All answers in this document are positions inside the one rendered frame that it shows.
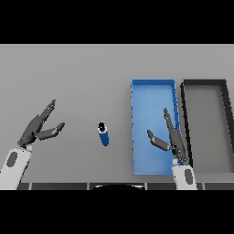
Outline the blue bin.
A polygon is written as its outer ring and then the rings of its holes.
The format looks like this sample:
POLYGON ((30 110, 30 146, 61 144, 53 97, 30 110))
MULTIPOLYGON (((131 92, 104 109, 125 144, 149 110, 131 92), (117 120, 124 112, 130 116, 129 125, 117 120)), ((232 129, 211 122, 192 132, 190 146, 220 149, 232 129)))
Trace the blue bin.
POLYGON ((150 143, 147 131, 170 143, 164 118, 167 109, 173 125, 180 131, 174 79, 132 79, 133 174, 135 176, 170 176, 174 156, 150 143))

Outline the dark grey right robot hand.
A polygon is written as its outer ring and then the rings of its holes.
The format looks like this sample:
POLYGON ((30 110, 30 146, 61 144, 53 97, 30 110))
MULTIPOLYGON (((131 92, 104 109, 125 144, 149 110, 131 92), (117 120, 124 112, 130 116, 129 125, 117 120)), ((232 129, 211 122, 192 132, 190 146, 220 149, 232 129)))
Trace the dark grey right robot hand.
POLYGON ((187 156, 183 138, 178 129, 173 125, 167 108, 164 108, 164 118, 169 133, 170 143, 167 143, 166 141, 163 141, 162 139, 154 136, 153 132, 148 130, 147 134, 150 142, 153 146, 161 150, 172 151, 173 156, 175 156, 179 162, 184 163, 187 160, 187 156))

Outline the dark grey bin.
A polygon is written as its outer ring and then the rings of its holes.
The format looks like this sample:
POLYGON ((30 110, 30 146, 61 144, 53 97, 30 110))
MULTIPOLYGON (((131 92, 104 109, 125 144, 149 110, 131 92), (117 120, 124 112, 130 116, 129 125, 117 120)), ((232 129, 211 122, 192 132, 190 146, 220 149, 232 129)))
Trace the dark grey bin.
POLYGON ((234 173, 234 119, 226 80, 180 85, 189 163, 196 173, 234 173))

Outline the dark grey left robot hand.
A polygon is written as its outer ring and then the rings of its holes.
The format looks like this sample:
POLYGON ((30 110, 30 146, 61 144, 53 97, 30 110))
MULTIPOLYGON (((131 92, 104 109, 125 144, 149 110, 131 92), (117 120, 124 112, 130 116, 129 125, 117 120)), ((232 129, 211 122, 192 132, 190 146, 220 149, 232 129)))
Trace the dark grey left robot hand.
POLYGON ((53 100, 41 114, 36 115, 33 120, 28 124, 26 129, 24 130, 21 138, 17 142, 17 144, 22 148, 27 148, 29 144, 32 144, 36 139, 40 141, 46 140, 49 138, 56 137, 59 132, 65 126, 65 123, 60 123, 57 127, 48 129, 43 131, 43 124, 48 119, 49 115, 55 109, 55 100, 53 100))

